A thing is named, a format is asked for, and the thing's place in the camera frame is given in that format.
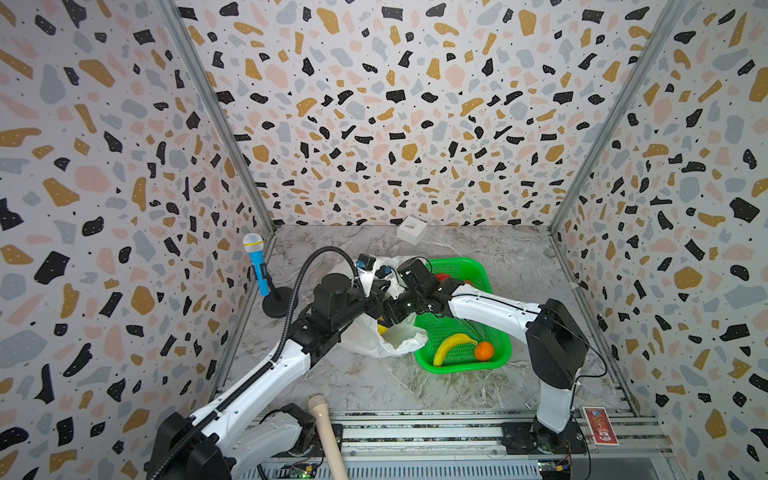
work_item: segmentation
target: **orange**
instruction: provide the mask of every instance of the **orange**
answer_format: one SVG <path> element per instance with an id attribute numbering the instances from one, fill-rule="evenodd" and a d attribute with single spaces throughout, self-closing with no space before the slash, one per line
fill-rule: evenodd
<path id="1" fill-rule="evenodd" d="M 475 358 L 481 362 L 487 362 L 493 358 L 496 349 L 490 342 L 480 342 L 475 347 Z"/>

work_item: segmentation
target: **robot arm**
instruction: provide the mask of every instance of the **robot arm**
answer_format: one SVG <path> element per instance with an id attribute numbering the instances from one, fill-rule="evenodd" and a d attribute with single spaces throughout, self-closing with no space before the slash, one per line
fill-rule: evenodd
<path id="1" fill-rule="evenodd" d="M 533 370 L 539 378 L 541 401 L 534 430 L 545 448 L 561 444 L 571 418 L 574 382 L 584 365 L 588 342 L 562 303 L 523 303 L 482 292 L 459 280 L 437 283 L 418 259 L 404 262 L 398 274 L 408 287 L 385 309 L 390 321 L 403 314 L 430 312 L 474 320 L 508 333 L 528 345 Z"/>
<path id="2" fill-rule="evenodd" d="M 311 424 L 301 418 L 301 411 L 278 413 L 264 426 L 243 433 L 282 389 L 309 371 L 364 313 L 380 317 L 387 326 L 400 323 L 410 313 L 469 319 L 526 343 L 541 383 L 531 437 L 535 445 L 551 451 L 565 444 L 574 381 L 584 365 L 588 342 L 562 303 L 552 299 L 542 305 L 523 303 L 457 279 L 440 282 L 417 258 L 407 260 L 396 272 L 366 255 L 360 256 L 356 266 L 359 286 L 352 286 L 348 277 L 330 274 L 315 287 L 314 304 L 290 324 L 278 359 L 271 353 L 190 418 L 174 413 L 161 424 L 151 460 L 145 465 L 151 472 L 148 478 L 236 478 L 293 447 Z M 182 439 L 189 445 L 181 448 Z"/>

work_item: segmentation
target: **green plastic basket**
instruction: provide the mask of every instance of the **green plastic basket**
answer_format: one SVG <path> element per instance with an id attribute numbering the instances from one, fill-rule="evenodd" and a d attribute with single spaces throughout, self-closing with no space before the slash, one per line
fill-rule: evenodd
<path id="1" fill-rule="evenodd" d="M 491 282 L 488 281 L 488 275 L 485 273 L 485 268 L 477 260 L 471 258 L 439 258 L 431 260 L 431 262 L 433 273 L 447 273 L 458 280 L 469 280 L 475 288 L 493 293 Z M 426 345 L 414 352 L 416 361 L 419 362 L 419 365 L 424 370 L 431 373 L 491 370 L 506 364 L 512 355 L 512 344 L 509 341 L 509 335 L 478 322 L 473 324 L 475 328 L 482 329 L 481 332 L 485 334 L 485 339 L 496 350 L 495 355 L 489 361 L 478 362 L 475 358 L 475 346 L 468 343 L 452 349 L 442 366 L 434 366 L 432 361 L 443 340 L 454 333 L 466 333 L 472 338 L 475 338 L 477 335 L 470 328 L 462 325 L 455 319 L 437 318 L 431 313 L 424 313 L 416 317 L 415 325 L 423 328 L 429 334 L 429 340 L 427 340 Z"/>

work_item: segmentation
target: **microphone stand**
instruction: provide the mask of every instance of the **microphone stand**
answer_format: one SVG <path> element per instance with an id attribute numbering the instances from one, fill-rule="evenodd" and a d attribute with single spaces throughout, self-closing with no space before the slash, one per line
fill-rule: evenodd
<path id="1" fill-rule="evenodd" d="M 266 273 L 266 283 L 270 287 L 270 294 L 264 297 L 261 309 L 270 318 L 283 318 L 288 313 L 288 303 L 293 289 L 288 286 L 275 287 L 272 276 Z"/>

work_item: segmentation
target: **microphone grille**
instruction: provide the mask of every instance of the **microphone grille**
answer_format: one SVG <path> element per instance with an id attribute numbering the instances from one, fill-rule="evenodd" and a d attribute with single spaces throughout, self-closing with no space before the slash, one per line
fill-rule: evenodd
<path id="1" fill-rule="evenodd" d="M 248 253 L 264 250 L 264 239 L 258 233 L 249 233 L 243 237 L 243 247 Z"/>

